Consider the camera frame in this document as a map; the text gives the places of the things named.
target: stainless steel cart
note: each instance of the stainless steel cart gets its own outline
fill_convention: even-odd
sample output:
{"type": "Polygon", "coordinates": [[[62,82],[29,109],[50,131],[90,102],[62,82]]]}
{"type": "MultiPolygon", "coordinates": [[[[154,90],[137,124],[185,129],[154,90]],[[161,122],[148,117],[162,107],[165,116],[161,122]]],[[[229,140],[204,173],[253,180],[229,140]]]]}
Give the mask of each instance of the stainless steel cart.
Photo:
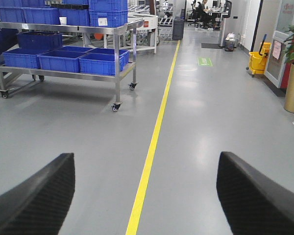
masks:
{"type": "Polygon", "coordinates": [[[26,30],[39,30],[39,31],[54,31],[54,32],[77,32],[83,34],[89,33],[101,33],[106,35],[113,35],[114,49],[115,49],[115,76],[106,76],[98,74],[86,74],[86,73],[73,73],[73,72],[61,72],[41,69],[27,69],[17,67],[0,66],[0,95],[3,98],[9,97],[9,85],[14,82],[22,74],[31,74],[33,79],[36,76],[40,81],[44,81],[44,76],[75,78],[93,81],[105,81],[115,83],[116,101],[113,103],[113,111],[119,110],[121,102],[120,95],[120,82],[123,78],[133,70],[133,81],[131,82],[130,89],[134,90],[137,85],[136,79],[136,28],[141,27],[144,24],[144,20],[140,19],[131,23],[127,23],[117,28],[102,28],[102,27],[85,27],[85,26],[70,26],[70,25],[50,25],[50,24],[31,24],[31,23],[4,23],[0,22],[0,28],[15,28],[26,30]],[[128,63],[124,70],[120,72],[119,61],[119,40],[120,36],[125,34],[126,31],[131,30],[132,43],[133,43],[133,61],[128,63]]]}

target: black trash can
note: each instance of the black trash can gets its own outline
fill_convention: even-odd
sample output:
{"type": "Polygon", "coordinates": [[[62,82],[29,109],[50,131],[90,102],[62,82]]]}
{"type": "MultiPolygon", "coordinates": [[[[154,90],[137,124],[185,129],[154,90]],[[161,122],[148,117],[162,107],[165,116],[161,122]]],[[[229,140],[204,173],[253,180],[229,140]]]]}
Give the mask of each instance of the black trash can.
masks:
{"type": "Polygon", "coordinates": [[[177,17],[174,19],[174,22],[173,22],[172,39],[182,40],[183,33],[184,33],[184,19],[177,17]]]}

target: person sitting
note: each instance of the person sitting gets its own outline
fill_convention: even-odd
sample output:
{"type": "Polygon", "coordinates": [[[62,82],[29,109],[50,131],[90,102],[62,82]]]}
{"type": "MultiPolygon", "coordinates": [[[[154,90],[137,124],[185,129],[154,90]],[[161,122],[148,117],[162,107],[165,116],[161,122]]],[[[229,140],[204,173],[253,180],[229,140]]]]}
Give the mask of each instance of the person sitting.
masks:
{"type": "Polygon", "coordinates": [[[204,28],[207,28],[207,25],[210,21],[213,27],[215,27],[217,25],[216,18],[207,14],[203,8],[203,5],[205,5],[206,3],[207,0],[203,0],[202,4],[200,4],[199,7],[196,8],[196,11],[201,15],[201,21],[204,22],[204,28]]]}
{"type": "Polygon", "coordinates": [[[208,9],[206,9],[206,3],[207,3],[208,0],[203,0],[202,3],[198,2],[199,5],[201,5],[201,8],[204,10],[204,11],[208,11],[208,9]]]}

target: white container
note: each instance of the white container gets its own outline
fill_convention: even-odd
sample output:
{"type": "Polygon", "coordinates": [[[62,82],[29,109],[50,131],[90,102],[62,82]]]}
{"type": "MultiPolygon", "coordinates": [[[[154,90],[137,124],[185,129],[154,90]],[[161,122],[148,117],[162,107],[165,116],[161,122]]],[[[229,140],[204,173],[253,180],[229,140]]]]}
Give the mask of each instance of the white container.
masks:
{"type": "Polygon", "coordinates": [[[59,17],[61,25],[67,25],[68,19],[67,17],[59,17]]]}

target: cart handle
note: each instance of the cart handle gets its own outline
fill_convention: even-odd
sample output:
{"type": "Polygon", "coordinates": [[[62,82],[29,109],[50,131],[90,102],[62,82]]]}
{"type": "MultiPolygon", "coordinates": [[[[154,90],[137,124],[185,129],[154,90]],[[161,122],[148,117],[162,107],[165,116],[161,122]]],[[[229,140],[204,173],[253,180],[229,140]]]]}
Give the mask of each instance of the cart handle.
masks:
{"type": "Polygon", "coordinates": [[[266,38],[267,38],[267,35],[265,34],[265,35],[264,35],[264,38],[263,38],[263,42],[261,43],[261,46],[260,46],[260,48],[259,48],[259,55],[260,55],[260,56],[263,56],[262,53],[260,53],[260,52],[261,52],[261,50],[263,49],[264,42],[265,42],[266,38]]]}

